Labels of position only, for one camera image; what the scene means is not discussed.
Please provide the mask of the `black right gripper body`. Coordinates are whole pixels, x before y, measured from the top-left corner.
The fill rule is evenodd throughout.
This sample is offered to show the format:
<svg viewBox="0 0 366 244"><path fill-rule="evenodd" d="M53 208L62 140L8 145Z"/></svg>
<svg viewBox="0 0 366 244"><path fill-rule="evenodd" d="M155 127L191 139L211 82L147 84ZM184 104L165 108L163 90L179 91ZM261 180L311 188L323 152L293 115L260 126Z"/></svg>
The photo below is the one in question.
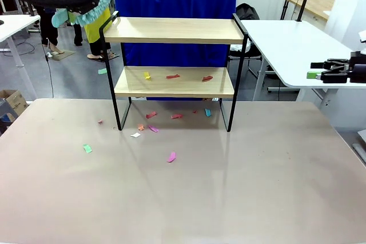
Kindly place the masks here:
<svg viewBox="0 0 366 244"><path fill-rule="evenodd" d="M351 52L348 76L350 83L365 83L365 54Z"/></svg>

